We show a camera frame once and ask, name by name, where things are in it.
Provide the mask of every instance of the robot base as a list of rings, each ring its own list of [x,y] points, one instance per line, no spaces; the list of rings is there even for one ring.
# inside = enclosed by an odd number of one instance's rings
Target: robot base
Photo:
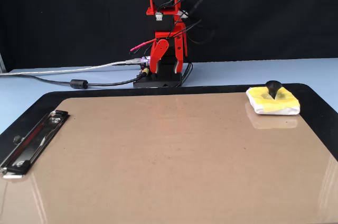
[[[163,88],[175,87],[182,79],[181,73],[175,73],[170,78],[162,78],[152,73],[147,77],[141,78],[134,82],[134,88]]]

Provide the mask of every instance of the black backdrop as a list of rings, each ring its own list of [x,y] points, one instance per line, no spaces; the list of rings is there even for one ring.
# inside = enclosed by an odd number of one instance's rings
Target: black backdrop
[[[148,5],[149,0],[0,0],[0,53],[8,69],[138,57],[128,50],[153,38]],[[204,45],[188,43],[195,62],[337,57],[337,0],[205,0],[194,16],[215,31]],[[194,28],[190,36],[203,39],[208,29]]]

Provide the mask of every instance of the connector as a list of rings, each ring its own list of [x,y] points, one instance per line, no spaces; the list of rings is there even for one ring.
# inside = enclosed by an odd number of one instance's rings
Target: connector
[[[156,12],[155,17],[157,21],[161,21],[163,18],[163,14],[161,12]]]
[[[150,72],[149,68],[145,68],[145,69],[142,70],[142,74],[145,73],[145,76],[147,76],[149,74],[149,72]]]
[[[124,64],[141,64],[141,63],[142,59],[130,59],[124,62]]]

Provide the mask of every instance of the red bracket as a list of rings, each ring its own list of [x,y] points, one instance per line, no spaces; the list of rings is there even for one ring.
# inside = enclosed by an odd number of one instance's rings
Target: red bracket
[[[168,47],[169,43],[166,39],[160,39],[157,44],[153,44],[153,49],[150,54],[150,71],[152,73],[157,73],[157,63],[168,50]]]

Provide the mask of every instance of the white cable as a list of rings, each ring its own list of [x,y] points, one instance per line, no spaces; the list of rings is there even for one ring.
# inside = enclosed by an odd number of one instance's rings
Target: white cable
[[[101,66],[86,67],[86,68],[80,68],[80,69],[40,71],[40,72],[6,72],[6,73],[0,73],[0,76],[11,76],[11,75],[22,75],[22,74],[52,74],[52,73],[83,72],[83,71],[98,69],[98,68],[102,68],[102,67],[116,66],[118,64],[140,64],[140,63],[141,63],[141,59],[130,59],[130,60],[126,60],[126,61],[119,61],[119,62],[114,62],[114,63],[109,63],[109,64],[103,64]]]

